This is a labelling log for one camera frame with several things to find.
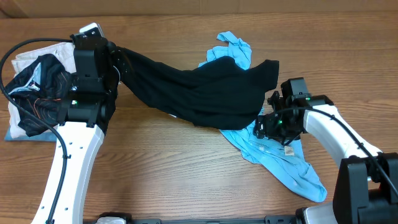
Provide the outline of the beige folded garment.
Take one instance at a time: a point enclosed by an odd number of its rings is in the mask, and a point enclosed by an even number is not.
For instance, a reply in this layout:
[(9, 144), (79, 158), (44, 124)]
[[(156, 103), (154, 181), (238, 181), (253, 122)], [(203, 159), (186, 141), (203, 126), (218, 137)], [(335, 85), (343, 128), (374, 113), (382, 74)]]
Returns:
[[(24, 52), (16, 55), (16, 58), (12, 60), (12, 66), (15, 71), (16, 76), (18, 73), (23, 71), (26, 67), (28, 67), (31, 63), (33, 63), (38, 56), (45, 54), (54, 55), (61, 64), (65, 67), (65, 70), (69, 73), (75, 73), (75, 61), (73, 57), (74, 45), (68, 42), (61, 42), (58, 44), (50, 45), (48, 47), (44, 47), (37, 50), (32, 50), (28, 52)], [(8, 104), (8, 110), (10, 114), (9, 126), (16, 126), (21, 121), (19, 112), (17, 108), (12, 104)]]

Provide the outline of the light blue t-shirt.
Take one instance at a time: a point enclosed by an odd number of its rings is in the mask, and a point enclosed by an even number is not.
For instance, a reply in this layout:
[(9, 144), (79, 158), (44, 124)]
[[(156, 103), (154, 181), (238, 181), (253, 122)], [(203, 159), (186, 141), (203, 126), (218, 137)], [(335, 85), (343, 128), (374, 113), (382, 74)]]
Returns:
[[(244, 70), (251, 66), (251, 46), (232, 32), (220, 32), (217, 39), (228, 46), (216, 46), (206, 53), (202, 66), (220, 57), (234, 58), (236, 65)], [(312, 165), (305, 161), (302, 143), (294, 140), (283, 146), (271, 139), (258, 139), (253, 135), (254, 123), (242, 130), (221, 130), (220, 133), (241, 151), (242, 157), (253, 164), (263, 165), (272, 175), (292, 192), (320, 203), (326, 199), (326, 188)]]

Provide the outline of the grey blue folded cloth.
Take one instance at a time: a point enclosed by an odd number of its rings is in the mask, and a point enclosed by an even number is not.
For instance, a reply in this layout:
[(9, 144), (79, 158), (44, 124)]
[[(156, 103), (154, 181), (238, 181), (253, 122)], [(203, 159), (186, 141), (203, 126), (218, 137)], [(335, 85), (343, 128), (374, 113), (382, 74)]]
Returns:
[(49, 130), (42, 134), (29, 137), (26, 135), (25, 131), (18, 125), (10, 126), (4, 137), (6, 141), (43, 141), (43, 142), (55, 142), (57, 138)]

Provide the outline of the black t-shirt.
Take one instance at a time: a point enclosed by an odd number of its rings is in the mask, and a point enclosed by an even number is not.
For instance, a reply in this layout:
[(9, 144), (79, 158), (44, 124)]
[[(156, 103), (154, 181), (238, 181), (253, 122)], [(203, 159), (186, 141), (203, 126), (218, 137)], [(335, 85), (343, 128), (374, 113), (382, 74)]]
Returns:
[(224, 56), (194, 70), (179, 70), (127, 50), (134, 95), (151, 108), (195, 126), (240, 130), (261, 112), (267, 91), (277, 86), (279, 61), (244, 70)]

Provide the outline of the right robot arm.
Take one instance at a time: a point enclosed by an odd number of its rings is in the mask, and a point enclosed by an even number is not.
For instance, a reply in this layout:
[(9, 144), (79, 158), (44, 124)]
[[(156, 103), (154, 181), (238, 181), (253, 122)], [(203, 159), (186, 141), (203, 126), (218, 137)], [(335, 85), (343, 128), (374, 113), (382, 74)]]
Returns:
[(287, 145), (309, 133), (338, 164), (339, 173), (331, 203), (268, 216), (265, 223), (397, 223), (397, 153), (368, 143), (327, 96), (310, 94), (303, 78), (280, 87), (267, 100), (273, 112), (256, 118), (254, 135)]

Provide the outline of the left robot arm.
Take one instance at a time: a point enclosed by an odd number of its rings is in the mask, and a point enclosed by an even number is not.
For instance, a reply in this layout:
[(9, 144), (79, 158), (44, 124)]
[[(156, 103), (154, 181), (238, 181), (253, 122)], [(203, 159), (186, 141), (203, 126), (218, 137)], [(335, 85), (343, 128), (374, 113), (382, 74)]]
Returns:
[(67, 82), (57, 116), (57, 141), (44, 195), (33, 223), (83, 223), (94, 160), (115, 112), (121, 79), (116, 46), (100, 32), (72, 36), (76, 73)]

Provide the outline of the black orange printed jersey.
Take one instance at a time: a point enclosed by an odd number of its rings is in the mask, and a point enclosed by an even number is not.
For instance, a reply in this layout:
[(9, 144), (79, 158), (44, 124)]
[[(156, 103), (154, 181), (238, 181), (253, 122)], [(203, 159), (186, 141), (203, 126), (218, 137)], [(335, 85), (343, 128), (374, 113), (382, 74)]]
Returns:
[[(5, 91), (20, 107), (56, 128), (57, 116), (71, 73), (52, 54), (38, 56), (28, 67), (18, 73)], [(29, 137), (49, 130), (20, 109), (18, 126)]]

